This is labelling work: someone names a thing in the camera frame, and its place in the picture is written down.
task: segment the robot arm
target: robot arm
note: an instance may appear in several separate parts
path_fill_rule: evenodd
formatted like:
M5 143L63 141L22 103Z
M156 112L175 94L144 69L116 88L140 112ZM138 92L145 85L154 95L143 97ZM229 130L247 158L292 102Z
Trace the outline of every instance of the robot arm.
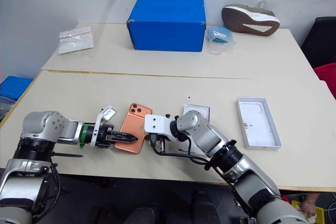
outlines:
M304 216L280 198L275 183L218 129L197 111L189 111L175 120L146 115L145 131L152 143L162 138L184 141L190 138L210 158L205 169L220 170L221 177L232 186L243 210L257 218L258 224L307 223Z
M51 161L56 155L53 152L56 143L108 148L114 142L136 141L132 134L115 132L113 125L105 124L114 114L113 108L107 107L99 113L95 125L66 119L56 111L28 114L14 157L8 161L0 180L0 223L28 224L33 215L42 213L33 219L37 222L51 210L44 211L49 193L49 169L60 193L58 173Z

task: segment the red chair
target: red chair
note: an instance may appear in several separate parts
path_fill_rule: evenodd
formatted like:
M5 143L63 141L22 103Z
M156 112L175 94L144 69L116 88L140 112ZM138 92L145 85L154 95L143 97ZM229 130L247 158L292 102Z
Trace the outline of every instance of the red chair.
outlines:
M320 80L325 81L336 99L336 63L330 63L314 68Z

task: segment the white table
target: white table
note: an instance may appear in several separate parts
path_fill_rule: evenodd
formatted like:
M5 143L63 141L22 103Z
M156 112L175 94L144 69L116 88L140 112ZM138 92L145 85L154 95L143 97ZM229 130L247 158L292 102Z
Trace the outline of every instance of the white table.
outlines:
M246 149L236 108L238 97L265 97L283 148ZM132 102L154 114L182 114L184 103L211 107L211 123L254 160L282 189L336 191L336 102L321 81L282 78L236 80L80 74L42 71L0 129L0 167L13 157L23 118L31 111L56 110L66 118L94 121L100 109L113 105L110 123L118 130ZM160 157L144 143L140 154L111 147L99 150L57 144L56 152L84 158L54 157L64 174L172 179L223 183L189 160Z
M283 78L318 80L288 29L269 37L234 33L236 44L221 55L202 52L134 50L126 24L90 25L94 49L59 55L57 50L44 70L85 71L210 78Z

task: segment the person's hand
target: person's hand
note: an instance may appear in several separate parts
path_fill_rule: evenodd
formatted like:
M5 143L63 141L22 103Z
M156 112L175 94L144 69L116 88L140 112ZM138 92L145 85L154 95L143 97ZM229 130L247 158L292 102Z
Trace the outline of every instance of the person's hand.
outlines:
M305 200L301 204L301 211L304 214L307 214L307 218L310 218L311 216L316 216L315 202L309 202L308 200Z

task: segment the orange smartphone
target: orange smartphone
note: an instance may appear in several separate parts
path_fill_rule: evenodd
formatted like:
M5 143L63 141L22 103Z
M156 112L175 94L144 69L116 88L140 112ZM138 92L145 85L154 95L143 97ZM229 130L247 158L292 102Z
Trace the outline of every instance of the orange smartphone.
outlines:
M136 136L138 140L133 143L115 143L115 148L133 153L140 152L143 140L145 138L143 124L145 121L145 115L147 114L152 114L152 110L137 103L131 104L124 122L122 123L120 131L131 133Z

